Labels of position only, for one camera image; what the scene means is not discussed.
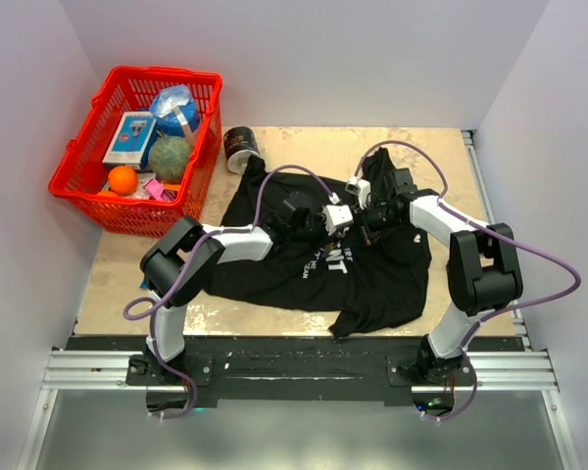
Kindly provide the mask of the black t-shirt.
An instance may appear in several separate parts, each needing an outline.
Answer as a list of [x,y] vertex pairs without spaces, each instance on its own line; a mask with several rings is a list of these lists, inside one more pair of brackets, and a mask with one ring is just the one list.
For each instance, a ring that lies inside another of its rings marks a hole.
[[[395,169],[387,149],[364,163],[364,178],[379,199],[382,179]],[[251,223],[265,162],[251,157],[221,225]],[[262,197],[261,218],[282,206],[292,192],[310,196],[316,207],[327,203],[325,192],[309,175],[279,172]],[[216,266],[204,290],[212,296],[304,311],[340,313],[329,327],[334,337],[396,328],[422,316],[426,303],[431,253],[425,232],[410,225],[387,228],[368,247],[360,233],[349,231],[332,251],[321,241],[288,240],[267,257]]]

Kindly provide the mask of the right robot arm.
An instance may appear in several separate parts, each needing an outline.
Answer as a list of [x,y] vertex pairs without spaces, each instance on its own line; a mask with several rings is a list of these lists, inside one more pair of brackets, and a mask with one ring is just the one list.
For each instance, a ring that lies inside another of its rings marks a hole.
[[419,189],[407,169],[384,176],[385,194],[375,201],[368,181],[353,176],[347,190],[355,195],[355,220],[367,244],[386,228],[411,225],[447,249],[447,286],[451,298],[437,326],[420,342],[416,361],[404,373],[417,383],[445,381],[463,362],[464,352],[486,313],[518,299],[523,291],[514,234],[506,224],[489,225],[488,234],[472,227],[463,213],[452,214],[432,189]]

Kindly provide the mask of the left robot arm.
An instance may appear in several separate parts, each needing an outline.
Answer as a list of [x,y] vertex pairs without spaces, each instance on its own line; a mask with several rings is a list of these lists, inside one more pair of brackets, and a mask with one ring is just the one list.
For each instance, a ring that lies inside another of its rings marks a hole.
[[285,200],[284,215],[278,213],[261,222],[262,198],[257,198],[251,224],[211,226],[185,216],[142,258],[140,269],[148,295],[128,303],[122,315],[131,321],[149,320],[145,354],[150,374],[160,383],[191,381],[182,365],[186,306],[204,289],[218,265],[261,261],[303,229],[318,230],[322,236],[333,236],[341,229],[333,215],[343,207],[332,191],[327,192],[328,203],[322,207],[320,222],[313,221],[308,197],[300,194]]

